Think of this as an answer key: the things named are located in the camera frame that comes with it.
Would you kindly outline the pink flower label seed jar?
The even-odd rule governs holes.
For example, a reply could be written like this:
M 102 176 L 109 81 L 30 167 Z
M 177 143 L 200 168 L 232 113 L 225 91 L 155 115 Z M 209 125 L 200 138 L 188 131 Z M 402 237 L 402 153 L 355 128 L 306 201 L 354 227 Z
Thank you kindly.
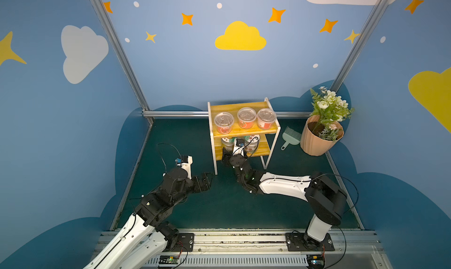
M 260 143 L 260 135 L 245 136 L 244 140 L 245 140 L 244 150 L 248 154 L 253 154 L 258 149 Z

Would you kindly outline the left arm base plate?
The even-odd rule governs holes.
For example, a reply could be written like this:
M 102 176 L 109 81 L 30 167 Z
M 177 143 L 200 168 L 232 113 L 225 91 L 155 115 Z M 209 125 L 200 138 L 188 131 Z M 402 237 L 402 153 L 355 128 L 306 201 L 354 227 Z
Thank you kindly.
M 183 249 L 183 252 L 192 252 L 194 246 L 194 233 L 179 233 L 170 238 L 168 241 L 166 252 L 176 252 Z

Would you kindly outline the sunflower label seed jar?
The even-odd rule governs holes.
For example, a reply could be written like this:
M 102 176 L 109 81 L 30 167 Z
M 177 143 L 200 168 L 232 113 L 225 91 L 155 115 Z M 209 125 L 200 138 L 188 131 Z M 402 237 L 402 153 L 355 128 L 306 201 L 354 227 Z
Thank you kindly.
M 222 147 L 229 153 L 233 153 L 234 151 L 234 140 L 235 138 L 221 138 Z

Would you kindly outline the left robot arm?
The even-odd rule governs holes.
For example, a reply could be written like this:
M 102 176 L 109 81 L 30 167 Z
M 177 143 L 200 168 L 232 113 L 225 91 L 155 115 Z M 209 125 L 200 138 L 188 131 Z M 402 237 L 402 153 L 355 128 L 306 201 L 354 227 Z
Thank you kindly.
M 192 193 L 208 191 L 212 173 L 190 177 L 185 168 L 173 168 L 162 183 L 142 197 L 128 221 L 87 269 L 139 269 L 152 257 L 173 249 L 179 231 L 166 219 Z

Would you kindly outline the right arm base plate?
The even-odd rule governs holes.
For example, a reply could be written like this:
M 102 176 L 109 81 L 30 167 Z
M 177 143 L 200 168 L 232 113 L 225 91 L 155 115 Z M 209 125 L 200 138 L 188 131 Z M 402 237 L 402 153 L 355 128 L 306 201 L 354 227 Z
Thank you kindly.
M 285 233 L 288 251 L 335 251 L 330 234 L 326 234 L 323 241 L 318 242 L 306 233 L 292 231 Z

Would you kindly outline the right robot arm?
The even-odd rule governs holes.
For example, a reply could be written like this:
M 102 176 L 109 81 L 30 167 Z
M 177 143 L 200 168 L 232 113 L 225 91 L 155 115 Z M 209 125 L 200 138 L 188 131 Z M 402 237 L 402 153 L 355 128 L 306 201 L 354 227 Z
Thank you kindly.
M 304 243 L 318 246 L 333 226 L 339 226 L 345 213 L 348 196 L 328 174 L 285 176 L 253 169 L 241 154 L 226 153 L 224 164 L 231 166 L 237 182 L 252 194 L 283 195 L 301 199 L 314 212 L 304 233 Z

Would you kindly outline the clear lid seed container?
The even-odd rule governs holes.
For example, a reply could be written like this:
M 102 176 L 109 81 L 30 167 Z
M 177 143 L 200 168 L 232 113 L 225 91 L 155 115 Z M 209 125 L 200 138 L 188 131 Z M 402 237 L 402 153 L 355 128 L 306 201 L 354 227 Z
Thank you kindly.
M 220 134 L 229 134 L 234 124 L 234 116 L 229 112 L 220 112 L 214 118 L 217 131 Z
M 276 113 L 270 108 L 262 108 L 257 113 L 257 125 L 262 130 L 269 130 L 276 121 Z
M 242 129 L 251 129 L 257 119 L 257 113 L 250 107 L 244 107 L 237 113 L 238 125 Z

